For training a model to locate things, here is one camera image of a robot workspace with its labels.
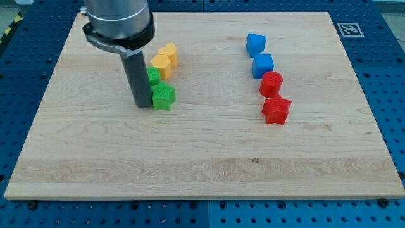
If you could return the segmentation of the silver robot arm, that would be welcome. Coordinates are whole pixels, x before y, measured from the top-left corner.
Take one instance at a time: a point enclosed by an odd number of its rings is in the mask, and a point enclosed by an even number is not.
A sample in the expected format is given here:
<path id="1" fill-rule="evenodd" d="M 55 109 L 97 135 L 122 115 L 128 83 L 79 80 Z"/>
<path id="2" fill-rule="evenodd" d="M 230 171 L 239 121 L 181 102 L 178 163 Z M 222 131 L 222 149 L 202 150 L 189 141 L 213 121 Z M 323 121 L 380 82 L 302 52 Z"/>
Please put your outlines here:
<path id="1" fill-rule="evenodd" d="M 138 54 L 155 34 L 147 0 L 85 0 L 87 42 L 123 58 Z"/>

